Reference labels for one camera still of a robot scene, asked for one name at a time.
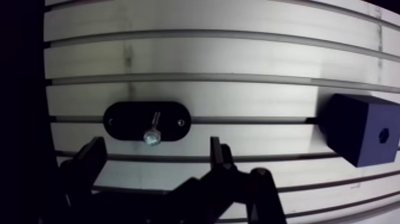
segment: black block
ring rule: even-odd
[[[373,96],[334,94],[318,120],[328,146],[354,166],[395,160],[399,104]]]

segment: hexagonal hole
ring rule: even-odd
[[[389,129],[384,128],[379,133],[379,143],[385,144],[389,139]]]

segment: black oval plate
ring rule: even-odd
[[[103,125],[115,139],[143,141],[156,112],[161,113],[157,125],[161,141],[177,141],[188,134],[192,124],[190,113],[178,102],[118,102],[105,111]],[[179,125],[179,120],[183,120],[183,125]]]

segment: bolt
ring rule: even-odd
[[[160,119],[160,112],[156,112],[151,123],[152,127],[147,130],[143,136],[143,140],[146,144],[154,146],[161,142],[161,132],[157,130],[158,120]]]

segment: white slatted wall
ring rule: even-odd
[[[288,223],[400,200],[400,160],[356,169],[305,123],[333,93],[400,103],[400,15],[356,0],[46,4],[58,161],[103,136],[111,159],[95,189],[172,190],[208,171],[209,138],[219,136],[240,170],[272,171]],[[101,116],[129,100],[181,102],[195,124],[181,141],[156,147],[115,140]],[[244,217],[235,204],[222,219]]]

